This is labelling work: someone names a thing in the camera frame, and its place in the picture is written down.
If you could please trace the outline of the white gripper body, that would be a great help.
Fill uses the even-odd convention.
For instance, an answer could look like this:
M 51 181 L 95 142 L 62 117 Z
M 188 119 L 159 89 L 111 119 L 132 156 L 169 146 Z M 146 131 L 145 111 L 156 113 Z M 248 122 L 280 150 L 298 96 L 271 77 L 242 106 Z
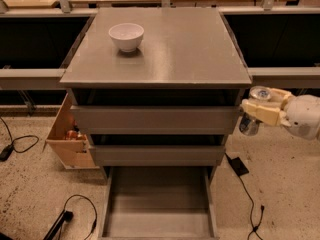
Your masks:
M 313 95 L 293 97 L 285 106 L 289 126 L 285 129 L 293 136 L 306 140 L 320 139 L 320 98 Z

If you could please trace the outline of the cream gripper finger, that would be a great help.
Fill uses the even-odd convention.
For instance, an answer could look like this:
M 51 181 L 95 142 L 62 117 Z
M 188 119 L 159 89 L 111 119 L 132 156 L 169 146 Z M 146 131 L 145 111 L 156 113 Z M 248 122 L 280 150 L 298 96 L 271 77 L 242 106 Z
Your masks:
M 290 126 L 287 113 L 280 102 L 262 102 L 255 99 L 244 99 L 241 108 L 248 115 L 269 126 Z
M 287 90 L 271 88 L 271 99 L 269 106 L 272 108 L 283 109 L 294 95 Z

